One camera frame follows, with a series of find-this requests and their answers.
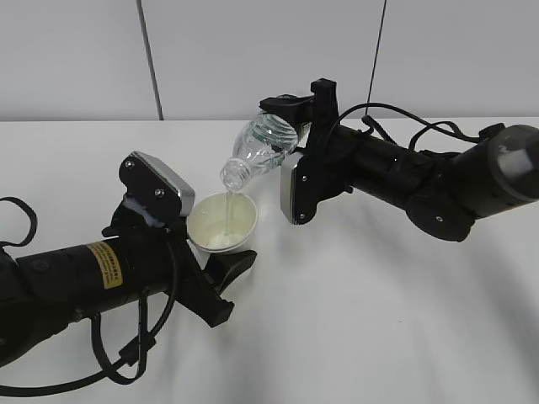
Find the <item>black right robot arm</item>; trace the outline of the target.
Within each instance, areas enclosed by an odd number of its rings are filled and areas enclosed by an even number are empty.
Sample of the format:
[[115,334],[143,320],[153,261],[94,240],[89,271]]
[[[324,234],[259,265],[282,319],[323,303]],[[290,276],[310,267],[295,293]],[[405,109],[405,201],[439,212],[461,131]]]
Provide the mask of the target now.
[[498,123],[469,139],[462,152],[400,146],[370,116],[364,128],[345,126],[336,84],[318,79],[307,97],[265,98],[260,108],[295,129],[307,143],[281,165],[280,207],[304,225],[319,203],[354,190],[403,210],[421,231],[444,241],[467,238],[476,221],[538,199],[538,130]]

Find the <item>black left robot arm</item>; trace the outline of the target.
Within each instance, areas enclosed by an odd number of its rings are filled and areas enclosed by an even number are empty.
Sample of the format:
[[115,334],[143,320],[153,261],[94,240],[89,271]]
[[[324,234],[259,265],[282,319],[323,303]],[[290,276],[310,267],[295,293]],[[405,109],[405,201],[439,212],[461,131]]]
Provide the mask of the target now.
[[1,364],[8,365],[70,324],[134,301],[168,295],[163,314],[120,356],[134,364],[143,343],[152,347],[174,304],[210,327],[226,322],[234,304],[222,292],[251,269],[257,253],[212,253],[200,266],[185,220],[161,223],[117,208],[103,239],[20,258],[1,253]]

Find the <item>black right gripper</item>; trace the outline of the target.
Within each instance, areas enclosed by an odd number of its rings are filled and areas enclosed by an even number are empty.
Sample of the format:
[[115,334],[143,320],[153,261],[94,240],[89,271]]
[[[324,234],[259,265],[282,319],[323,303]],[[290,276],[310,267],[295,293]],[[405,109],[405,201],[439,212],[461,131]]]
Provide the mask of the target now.
[[337,83],[319,78],[311,83],[311,96],[283,94],[259,102],[259,107],[275,114],[290,125],[310,126],[306,145],[301,152],[314,156],[322,165],[319,198],[350,194],[350,165],[354,153],[354,131],[341,130]]

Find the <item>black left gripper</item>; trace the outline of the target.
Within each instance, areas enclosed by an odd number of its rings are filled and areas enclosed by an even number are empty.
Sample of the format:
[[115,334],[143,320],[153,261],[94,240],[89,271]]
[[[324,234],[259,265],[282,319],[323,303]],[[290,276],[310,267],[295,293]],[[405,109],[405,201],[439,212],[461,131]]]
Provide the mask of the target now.
[[229,319],[234,304],[221,294],[253,266],[257,257],[254,250],[212,253],[206,265],[200,266],[188,245],[185,218],[149,226],[142,215],[126,208],[123,202],[102,235],[121,243],[130,268],[144,286],[157,277],[163,278],[168,296],[210,327]]

